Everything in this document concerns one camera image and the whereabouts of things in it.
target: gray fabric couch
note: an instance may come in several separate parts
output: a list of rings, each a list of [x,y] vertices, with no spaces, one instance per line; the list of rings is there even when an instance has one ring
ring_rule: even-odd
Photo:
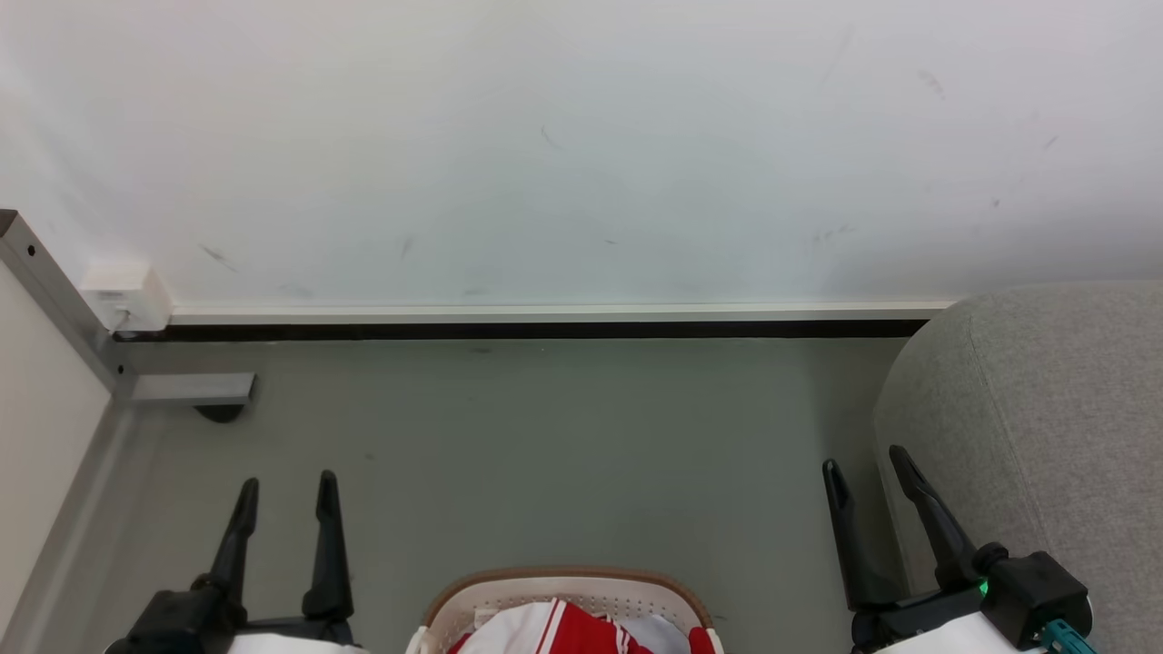
[[[893,443],[975,545],[1044,549],[1090,588],[1100,653],[1163,652],[1163,283],[958,303],[901,351],[875,424],[914,592],[936,588],[934,561]]]

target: white plastic basket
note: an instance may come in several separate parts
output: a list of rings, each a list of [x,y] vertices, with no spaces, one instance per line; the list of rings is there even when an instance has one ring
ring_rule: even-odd
[[[477,610],[555,597],[615,620],[661,616],[686,635],[702,627],[715,654],[723,654],[711,614],[694,593],[670,577],[619,568],[508,568],[464,577],[433,602],[406,654],[447,654],[473,624]]]

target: metal frame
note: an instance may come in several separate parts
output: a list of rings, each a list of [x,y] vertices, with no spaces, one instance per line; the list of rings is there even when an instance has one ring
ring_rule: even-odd
[[[254,374],[138,375],[129,343],[113,339],[19,212],[0,209],[0,260],[36,300],[90,370],[131,403],[220,406],[250,403]]]
[[[76,652],[152,460],[155,443],[135,428],[137,408],[247,405],[255,375],[140,375],[133,346],[112,337],[13,209],[0,209],[0,261],[110,393],[0,640],[0,654]]]

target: brown basket rim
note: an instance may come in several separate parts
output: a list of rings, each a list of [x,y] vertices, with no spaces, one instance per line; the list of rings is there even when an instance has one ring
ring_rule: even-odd
[[[433,621],[436,619],[436,614],[444,607],[444,604],[447,604],[454,595],[461,592],[470,585],[505,580],[528,580],[534,577],[606,577],[612,580],[626,580],[661,585],[682,597],[683,600],[694,610],[694,614],[699,618],[699,623],[702,628],[714,628],[714,623],[711,620],[711,613],[707,611],[707,607],[702,605],[702,600],[700,600],[698,596],[691,592],[691,590],[685,585],[678,583],[675,578],[651,570],[606,568],[601,566],[529,566],[522,568],[498,568],[495,570],[473,573],[452,582],[436,596],[436,599],[428,605],[428,610],[424,612],[423,625],[426,627],[430,627]]]

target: baseboard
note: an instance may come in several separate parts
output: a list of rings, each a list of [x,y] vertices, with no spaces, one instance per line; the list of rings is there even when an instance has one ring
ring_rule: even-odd
[[[193,325],[928,320],[951,304],[952,300],[561,306],[177,306],[173,310],[170,325],[185,327]]]
[[[409,308],[179,308],[162,332],[121,342],[437,339],[912,336],[949,301]]]

